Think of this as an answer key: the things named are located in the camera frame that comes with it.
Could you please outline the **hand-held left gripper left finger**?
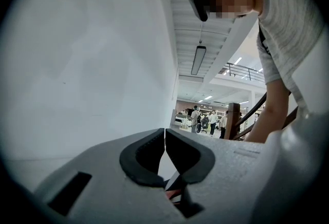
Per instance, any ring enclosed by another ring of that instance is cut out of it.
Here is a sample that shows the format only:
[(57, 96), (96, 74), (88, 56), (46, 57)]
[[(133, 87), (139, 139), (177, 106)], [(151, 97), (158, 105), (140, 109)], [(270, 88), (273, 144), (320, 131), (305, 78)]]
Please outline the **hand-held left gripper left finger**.
[(159, 128), (142, 133), (120, 153), (122, 170), (136, 184), (163, 188), (164, 179), (158, 175), (161, 158), (165, 152), (165, 129)]

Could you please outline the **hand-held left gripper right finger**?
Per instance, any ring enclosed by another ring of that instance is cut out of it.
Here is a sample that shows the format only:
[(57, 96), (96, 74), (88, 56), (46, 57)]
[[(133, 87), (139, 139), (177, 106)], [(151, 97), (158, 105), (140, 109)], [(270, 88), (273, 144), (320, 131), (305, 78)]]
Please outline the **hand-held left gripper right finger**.
[(166, 129), (166, 152), (183, 182), (202, 182), (215, 165), (211, 149), (173, 129)]

